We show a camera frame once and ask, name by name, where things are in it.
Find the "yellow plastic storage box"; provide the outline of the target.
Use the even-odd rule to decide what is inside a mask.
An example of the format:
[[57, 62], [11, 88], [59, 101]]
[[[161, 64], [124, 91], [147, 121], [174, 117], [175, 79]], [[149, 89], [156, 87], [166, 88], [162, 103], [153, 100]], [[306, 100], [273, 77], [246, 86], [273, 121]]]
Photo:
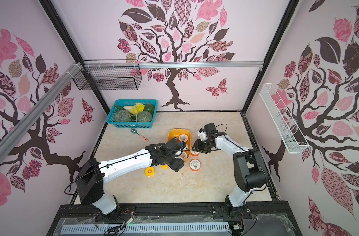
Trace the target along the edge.
[[188, 159], [184, 160], [187, 162], [190, 158], [190, 152], [191, 152], [191, 132], [187, 129], [173, 129], [168, 134], [168, 141], [171, 140], [173, 137], [179, 137], [181, 134], [186, 134], [189, 136], [189, 140], [186, 142], [186, 145], [188, 145], [188, 150], [183, 152], [186, 152], [188, 155]]

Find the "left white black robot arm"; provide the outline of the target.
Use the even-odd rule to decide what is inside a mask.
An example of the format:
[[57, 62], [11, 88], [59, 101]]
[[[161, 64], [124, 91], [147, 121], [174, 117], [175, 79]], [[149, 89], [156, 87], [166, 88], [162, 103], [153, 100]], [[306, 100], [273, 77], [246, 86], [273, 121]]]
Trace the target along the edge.
[[81, 205], [93, 205], [103, 215], [119, 210], [114, 195], [107, 193], [105, 184], [138, 169], [167, 165], [178, 172], [184, 166], [180, 155], [186, 143], [172, 138], [167, 143], [151, 144], [131, 155], [109, 161], [89, 159], [75, 179]]

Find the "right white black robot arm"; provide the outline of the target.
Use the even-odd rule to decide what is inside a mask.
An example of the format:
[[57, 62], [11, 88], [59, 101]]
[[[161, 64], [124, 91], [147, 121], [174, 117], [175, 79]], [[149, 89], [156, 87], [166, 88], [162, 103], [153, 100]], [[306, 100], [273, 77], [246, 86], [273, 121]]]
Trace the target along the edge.
[[263, 191], [268, 186], [267, 173], [256, 160], [257, 149], [248, 149], [234, 141], [227, 133], [220, 132], [214, 123], [209, 123], [198, 131], [194, 142], [194, 152], [209, 154], [223, 151], [233, 158], [233, 174], [236, 186], [225, 201], [226, 214], [231, 217], [239, 212], [247, 212], [248, 198], [254, 193]]

